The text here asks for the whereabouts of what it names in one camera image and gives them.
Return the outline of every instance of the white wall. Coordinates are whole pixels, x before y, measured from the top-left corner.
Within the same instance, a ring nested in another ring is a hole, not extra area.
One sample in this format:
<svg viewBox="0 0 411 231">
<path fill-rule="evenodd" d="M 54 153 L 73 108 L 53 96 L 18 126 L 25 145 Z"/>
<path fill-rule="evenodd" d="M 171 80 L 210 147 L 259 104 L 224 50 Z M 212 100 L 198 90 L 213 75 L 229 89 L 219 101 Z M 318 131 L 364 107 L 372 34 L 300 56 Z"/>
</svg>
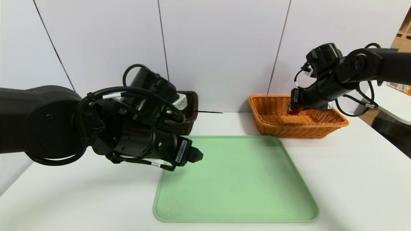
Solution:
<svg viewBox="0 0 411 231">
<path fill-rule="evenodd" d="M 267 94 L 289 0 L 160 0 L 169 79 L 200 110 L 250 111 Z"/>
<path fill-rule="evenodd" d="M 79 95 L 122 85 L 136 63 L 168 78 L 157 0 L 35 2 Z"/>
<path fill-rule="evenodd" d="M 389 48 L 410 4 L 403 0 L 292 0 L 269 94 L 290 94 L 306 54 L 324 43 L 335 43 L 343 55 L 371 42 Z M 302 87 L 313 81 L 304 74 L 298 79 Z M 344 97 L 339 102 L 347 112 L 354 112 L 358 105 Z"/>
<path fill-rule="evenodd" d="M 0 87 L 71 88 L 32 0 L 1 1 Z M 30 165 L 24 153 L 0 155 L 0 194 Z"/>
</svg>

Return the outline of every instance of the white label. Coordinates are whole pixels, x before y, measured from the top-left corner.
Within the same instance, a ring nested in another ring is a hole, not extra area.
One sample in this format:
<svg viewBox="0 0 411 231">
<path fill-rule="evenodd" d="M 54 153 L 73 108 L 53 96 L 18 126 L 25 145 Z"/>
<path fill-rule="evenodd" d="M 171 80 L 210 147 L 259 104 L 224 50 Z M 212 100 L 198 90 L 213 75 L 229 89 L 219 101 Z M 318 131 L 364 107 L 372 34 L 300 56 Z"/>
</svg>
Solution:
<svg viewBox="0 0 411 231">
<path fill-rule="evenodd" d="M 121 92 L 113 93 L 109 95 L 103 95 L 103 99 L 111 99 L 111 98 L 118 98 L 118 97 L 121 97 Z"/>
<path fill-rule="evenodd" d="M 177 163 L 181 162 L 181 158 L 182 158 L 182 155 L 184 154 L 185 147 L 187 147 L 187 143 L 188 143 L 187 140 L 183 140 L 181 142 L 180 150 L 178 151 L 177 158 L 175 159 Z"/>
<path fill-rule="evenodd" d="M 151 166 L 154 166 L 154 167 L 160 167 L 161 166 L 161 164 L 157 164 L 157 163 L 154 163 L 154 162 L 151 162 Z"/>
<path fill-rule="evenodd" d="M 365 104 L 366 107 L 375 108 L 375 105 L 372 104 Z"/>
</svg>

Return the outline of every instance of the orange wicker basket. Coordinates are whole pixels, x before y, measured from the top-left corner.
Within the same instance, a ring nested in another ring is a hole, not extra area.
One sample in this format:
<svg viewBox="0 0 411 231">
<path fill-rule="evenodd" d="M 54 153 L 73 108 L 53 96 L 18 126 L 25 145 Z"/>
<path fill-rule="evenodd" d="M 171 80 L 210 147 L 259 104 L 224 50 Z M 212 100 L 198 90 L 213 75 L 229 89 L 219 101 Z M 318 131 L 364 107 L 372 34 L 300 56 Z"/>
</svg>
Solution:
<svg viewBox="0 0 411 231">
<path fill-rule="evenodd" d="M 337 110 L 305 110 L 288 115 L 290 96 L 253 95 L 248 98 L 254 120 L 262 135 L 285 138 L 323 138 L 348 126 L 348 120 Z"/>
</svg>

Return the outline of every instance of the cardboard box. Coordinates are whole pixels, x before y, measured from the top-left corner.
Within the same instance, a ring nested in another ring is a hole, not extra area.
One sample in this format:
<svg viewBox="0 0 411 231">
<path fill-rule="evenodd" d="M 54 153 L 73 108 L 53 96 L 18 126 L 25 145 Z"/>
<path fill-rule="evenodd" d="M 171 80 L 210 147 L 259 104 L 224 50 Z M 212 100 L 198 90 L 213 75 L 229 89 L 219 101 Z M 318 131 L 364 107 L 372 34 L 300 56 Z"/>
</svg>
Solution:
<svg viewBox="0 0 411 231">
<path fill-rule="evenodd" d="M 394 89 L 397 89 L 400 92 L 404 92 L 407 95 L 411 95 L 411 86 L 409 86 L 409 85 L 399 84 L 399 83 L 391 83 L 391 82 L 386 82 L 386 85 L 390 86 Z"/>
</svg>

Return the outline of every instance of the tray rim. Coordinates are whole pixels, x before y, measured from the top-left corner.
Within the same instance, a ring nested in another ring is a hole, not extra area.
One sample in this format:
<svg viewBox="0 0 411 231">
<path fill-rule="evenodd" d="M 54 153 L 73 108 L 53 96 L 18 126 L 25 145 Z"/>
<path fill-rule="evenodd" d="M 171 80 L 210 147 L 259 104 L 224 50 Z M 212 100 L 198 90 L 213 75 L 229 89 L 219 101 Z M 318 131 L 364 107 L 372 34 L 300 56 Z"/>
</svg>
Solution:
<svg viewBox="0 0 411 231">
<path fill-rule="evenodd" d="M 291 168 L 293 168 L 294 172 L 297 174 L 297 178 L 299 179 L 300 183 L 304 187 L 305 192 L 308 194 L 309 198 L 313 201 L 314 205 L 314 212 L 315 216 L 311 219 L 305 219 L 305 220 L 287 220 L 287 221 L 272 221 L 272 220 L 225 220 L 225 221 L 220 221 L 220 220 L 214 220 L 214 219 L 205 219 L 205 220 L 190 220 L 190 219 L 181 219 L 181 220 L 168 220 L 164 219 L 161 216 L 159 216 L 156 212 L 156 205 L 157 205 L 157 195 L 160 191 L 160 186 L 161 182 L 163 180 L 164 175 L 166 174 L 166 170 L 162 170 L 161 178 L 158 182 L 157 185 L 157 190 L 156 190 L 156 195 L 153 203 L 153 215 L 154 217 L 165 223 L 273 223 L 273 224 L 280 224 L 280 223 L 307 223 L 307 222 L 313 222 L 318 219 L 320 211 L 318 208 L 317 201 L 311 194 L 311 191 L 309 190 L 307 184 L 305 183 L 303 177 L 301 176 L 300 172 L 298 171 L 298 168 L 294 164 L 293 160 L 291 159 L 290 155 L 288 154 L 287 150 L 285 149 L 284 145 L 282 144 L 281 140 L 275 136 L 259 136 L 259 135 L 252 135 L 252 136 L 184 136 L 187 138 L 195 138 L 195 139 L 202 139 L 202 138 L 218 138 L 218 139 L 227 139 L 227 138 L 238 138 L 238 139 L 256 139 L 256 138 L 263 138 L 263 139 L 271 139 L 274 140 L 277 145 L 281 148 L 283 153 L 286 156 L 287 161 L 289 162 Z"/>
</svg>

